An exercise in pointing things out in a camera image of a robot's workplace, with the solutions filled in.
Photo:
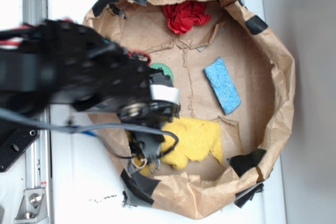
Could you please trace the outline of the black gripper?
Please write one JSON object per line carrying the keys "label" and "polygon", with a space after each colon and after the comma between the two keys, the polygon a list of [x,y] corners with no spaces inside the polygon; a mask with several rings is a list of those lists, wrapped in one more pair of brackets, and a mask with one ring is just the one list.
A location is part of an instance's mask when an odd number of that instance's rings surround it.
{"label": "black gripper", "polygon": [[[162,68],[149,68],[150,98],[148,102],[128,105],[119,113],[123,123],[160,129],[179,117],[180,90]],[[161,143],[164,137],[151,133],[130,132],[130,173],[155,173],[161,168]]]}

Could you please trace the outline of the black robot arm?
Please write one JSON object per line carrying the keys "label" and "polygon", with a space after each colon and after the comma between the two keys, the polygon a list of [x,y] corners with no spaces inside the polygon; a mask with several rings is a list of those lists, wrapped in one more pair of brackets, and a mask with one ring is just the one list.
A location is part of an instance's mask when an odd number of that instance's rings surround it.
{"label": "black robot arm", "polygon": [[6,172],[52,126],[39,120],[51,104],[78,112],[114,113],[130,132],[130,154],[159,167],[167,132],[180,111],[170,74],[147,54],[131,52],[95,30],[46,20],[1,32],[1,172]]}

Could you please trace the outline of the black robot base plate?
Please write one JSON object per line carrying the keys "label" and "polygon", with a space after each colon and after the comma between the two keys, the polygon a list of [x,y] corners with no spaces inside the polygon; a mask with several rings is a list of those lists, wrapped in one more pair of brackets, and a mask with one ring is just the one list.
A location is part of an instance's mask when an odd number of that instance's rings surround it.
{"label": "black robot base plate", "polygon": [[38,137],[35,127],[1,119],[1,173],[7,172]]}

